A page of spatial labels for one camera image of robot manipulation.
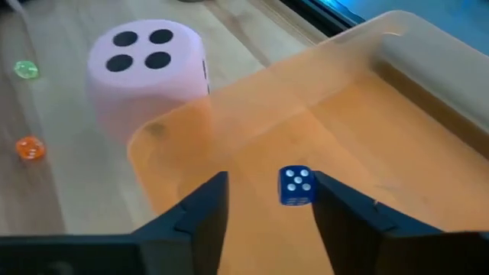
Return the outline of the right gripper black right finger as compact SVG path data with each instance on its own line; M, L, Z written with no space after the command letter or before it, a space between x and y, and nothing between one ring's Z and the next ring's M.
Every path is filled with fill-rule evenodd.
M489 275L489 231L443 231L315 178L313 214L335 275Z

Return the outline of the large pink foam die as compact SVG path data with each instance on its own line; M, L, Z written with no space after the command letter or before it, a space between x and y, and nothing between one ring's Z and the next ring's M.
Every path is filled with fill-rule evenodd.
M127 142L146 121L209 94L202 38L164 19L114 27L89 52L86 93L101 127Z

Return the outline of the orange translucent plastic bin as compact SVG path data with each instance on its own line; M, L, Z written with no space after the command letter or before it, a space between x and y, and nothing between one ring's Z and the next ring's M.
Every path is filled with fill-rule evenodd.
M149 121L128 148L155 212L219 171L229 218L219 275L354 275L355 241L311 205L281 205L305 165L443 231L489 237L489 50L389 11Z

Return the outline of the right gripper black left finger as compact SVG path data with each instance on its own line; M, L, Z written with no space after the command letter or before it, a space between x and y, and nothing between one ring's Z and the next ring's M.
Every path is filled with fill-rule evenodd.
M217 275L227 224L219 172L130 233L1 236L0 275Z

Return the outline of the small green translucent die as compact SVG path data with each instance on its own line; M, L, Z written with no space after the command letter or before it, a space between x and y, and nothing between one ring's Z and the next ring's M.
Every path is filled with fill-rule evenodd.
M37 65L30 60L19 60L16 62L14 72L22 79L35 79L39 77Z

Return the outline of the small dark blue die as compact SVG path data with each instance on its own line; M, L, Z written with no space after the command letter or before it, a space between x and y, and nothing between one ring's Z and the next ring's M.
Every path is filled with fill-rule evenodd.
M278 194L282 205L299 206L314 201L316 179L307 166L290 165L278 173Z

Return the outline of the small orange translucent die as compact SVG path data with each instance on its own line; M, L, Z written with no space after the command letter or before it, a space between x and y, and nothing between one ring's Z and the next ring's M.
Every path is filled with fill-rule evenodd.
M35 136L23 137L15 143L15 150L23 160L35 160L45 155L44 144Z

